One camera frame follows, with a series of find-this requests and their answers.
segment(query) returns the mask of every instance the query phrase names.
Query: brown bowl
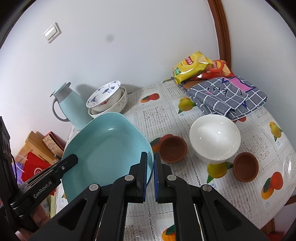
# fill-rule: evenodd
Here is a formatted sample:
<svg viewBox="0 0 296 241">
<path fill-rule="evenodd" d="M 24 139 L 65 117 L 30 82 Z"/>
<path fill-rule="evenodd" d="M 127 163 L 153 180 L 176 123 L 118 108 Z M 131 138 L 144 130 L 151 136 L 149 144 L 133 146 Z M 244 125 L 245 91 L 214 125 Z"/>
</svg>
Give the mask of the brown bowl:
<svg viewBox="0 0 296 241">
<path fill-rule="evenodd" d="M 169 135 L 164 140 L 161 140 L 159 153 L 162 160 L 174 163 L 185 157 L 187 144 L 181 137 Z"/>
<path fill-rule="evenodd" d="M 248 183 L 253 181 L 259 171 L 256 157 L 249 152 L 237 155 L 233 162 L 233 173 L 237 180 Z"/>
</svg>

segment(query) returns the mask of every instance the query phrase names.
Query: teal basin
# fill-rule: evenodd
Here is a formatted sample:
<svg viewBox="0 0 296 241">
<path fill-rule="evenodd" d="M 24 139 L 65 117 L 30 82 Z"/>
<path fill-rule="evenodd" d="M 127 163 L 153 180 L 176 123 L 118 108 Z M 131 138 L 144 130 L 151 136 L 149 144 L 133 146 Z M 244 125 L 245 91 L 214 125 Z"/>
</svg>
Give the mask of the teal basin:
<svg viewBox="0 0 296 241">
<path fill-rule="evenodd" d="M 68 144 L 63 159 L 76 154 L 78 163 L 63 178 L 68 202 L 90 184 L 112 184 L 127 175 L 131 165 L 148 153 L 147 184 L 153 170 L 153 152 L 146 138 L 122 114 L 109 112 L 93 119 Z"/>
</svg>

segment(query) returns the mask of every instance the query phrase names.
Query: white bowl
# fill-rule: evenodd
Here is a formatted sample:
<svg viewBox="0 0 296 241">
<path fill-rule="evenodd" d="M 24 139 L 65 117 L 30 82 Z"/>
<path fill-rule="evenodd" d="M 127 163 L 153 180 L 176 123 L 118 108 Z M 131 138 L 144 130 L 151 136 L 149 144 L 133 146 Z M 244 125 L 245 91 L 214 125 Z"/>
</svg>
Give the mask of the white bowl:
<svg viewBox="0 0 296 241">
<path fill-rule="evenodd" d="M 121 86 L 120 87 L 120 91 L 121 91 L 121 98 L 119 99 L 119 101 L 117 101 L 115 103 L 115 105 L 111 106 L 109 109 L 103 111 L 103 112 L 98 112 L 97 114 L 94 114 L 95 111 L 92 110 L 91 108 L 89 108 L 89 115 L 92 117 L 92 118 L 97 118 L 98 116 L 104 114 L 104 113 L 108 113 L 108 112 L 118 112 L 120 113 L 123 108 L 126 106 L 126 103 L 128 102 L 128 94 L 127 94 L 127 91 L 126 89 Z"/>
<path fill-rule="evenodd" d="M 119 81 L 113 81 L 97 89 L 87 100 L 86 107 L 98 112 L 109 109 L 121 97 L 120 85 Z"/>
<path fill-rule="evenodd" d="M 191 126 L 189 139 L 197 156 L 204 162 L 217 164 L 238 150 L 241 136 L 237 126 L 222 115 L 205 115 Z"/>
</svg>

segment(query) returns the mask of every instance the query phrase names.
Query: yellow chip bag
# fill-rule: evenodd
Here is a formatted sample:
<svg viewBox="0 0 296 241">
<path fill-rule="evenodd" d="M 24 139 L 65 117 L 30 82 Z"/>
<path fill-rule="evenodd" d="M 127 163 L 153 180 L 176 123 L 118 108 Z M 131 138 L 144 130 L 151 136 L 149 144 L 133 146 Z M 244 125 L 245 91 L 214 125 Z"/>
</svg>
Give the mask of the yellow chip bag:
<svg viewBox="0 0 296 241">
<path fill-rule="evenodd" d="M 193 53 L 173 67 L 176 83 L 181 84 L 182 81 L 204 71 L 207 65 L 212 63 L 213 61 L 205 57 L 201 52 Z"/>
</svg>

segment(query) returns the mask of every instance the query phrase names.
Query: gray pitcher neck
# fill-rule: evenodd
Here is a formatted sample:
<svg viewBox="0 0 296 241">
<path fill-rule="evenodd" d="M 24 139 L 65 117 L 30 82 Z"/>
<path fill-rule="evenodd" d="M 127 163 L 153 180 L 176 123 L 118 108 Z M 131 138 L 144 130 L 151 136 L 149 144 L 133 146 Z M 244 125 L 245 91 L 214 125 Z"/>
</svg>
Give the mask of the gray pitcher neck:
<svg viewBox="0 0 296 241">
<path fill-rule="evenodd" d="M 57 98 L 57 101 L 61 103 L 64 99 L 66 99 L 71 92 L 73 91 L 69 86 L 70 82 L 65 85 L 63 89 L 61 89 L 58 93 L 56 93 L 54 96 Z"/>
</svg>

